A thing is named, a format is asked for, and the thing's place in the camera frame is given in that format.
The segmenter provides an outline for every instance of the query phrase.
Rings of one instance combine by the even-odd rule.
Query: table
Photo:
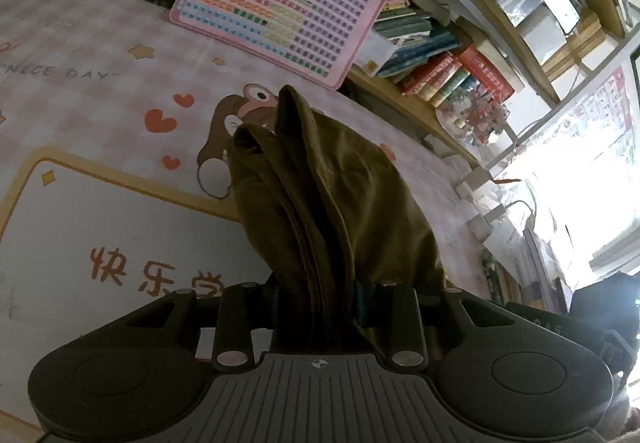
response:
[[[266,279],[226,195],[223,146],[250,115],[273,119],[284,84],[384,147],[449,278],[489,296],[449,166],[338,92],[167,14],[141,0],[0,0],[0,410],[27,424],[26,378],[46,352],[172,289]]]

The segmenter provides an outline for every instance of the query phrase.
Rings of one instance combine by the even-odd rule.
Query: metal screw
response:
[[[218,355],[218,363],[226,367],[237,367],[249,360],[242,351],[225,351]]]
[[[391,357],[391,360],[393,360],[396,365],[402,367],[415,367],[416,365],[420,365],[424,361],[424,358],[415,351],[398,351]]]

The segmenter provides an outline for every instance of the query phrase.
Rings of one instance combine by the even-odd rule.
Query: folded cloth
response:
[[[356,278],[443,288],[433,232],[396,167],[293,87],[274,132],[244,124],[227,155],[246,235],[278,280],[276,350],[370,350],[350,314]]]

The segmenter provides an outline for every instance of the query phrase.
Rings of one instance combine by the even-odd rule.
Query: yellow diamond shape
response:
[[[46,187],[47,185],[51,184],[55,180],[56,180],[56,175],[53,174],[52,170],[50,170],[49,172],[44,172],[44,174],[42,175],[42,186]]]

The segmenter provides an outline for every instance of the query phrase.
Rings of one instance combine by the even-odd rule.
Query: ribbed gray panel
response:
[[[317,368],[312,362],[325,360]],[[186,418],[136,443],[500,443],[460,423],[426,382],[373,355],[266,355],[256,369],[216,378]],[[600,443],[594,432],[571,440]],[[51,436],[42,443],[68,443]]]

